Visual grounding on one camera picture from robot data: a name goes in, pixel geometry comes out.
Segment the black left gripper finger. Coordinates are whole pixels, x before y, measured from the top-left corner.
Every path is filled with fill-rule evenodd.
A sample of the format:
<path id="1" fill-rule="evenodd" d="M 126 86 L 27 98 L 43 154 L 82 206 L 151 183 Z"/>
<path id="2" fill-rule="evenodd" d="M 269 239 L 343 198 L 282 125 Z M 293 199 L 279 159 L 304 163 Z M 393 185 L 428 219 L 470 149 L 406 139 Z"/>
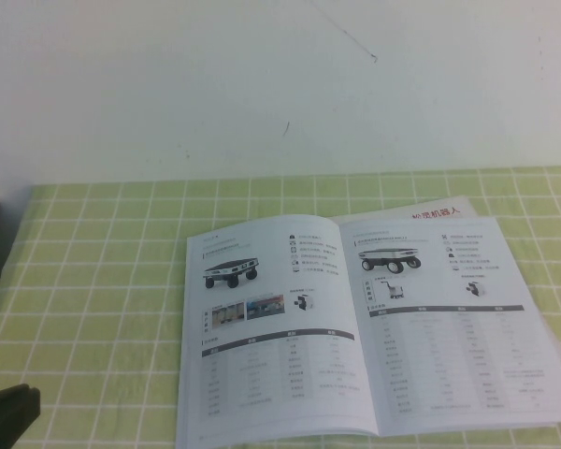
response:
<path id="1" fill-rule="evenodd" d="M 41 394 L 28 384 L 0 390 L 0 449 L 12 448 L 41 413 Z"/>

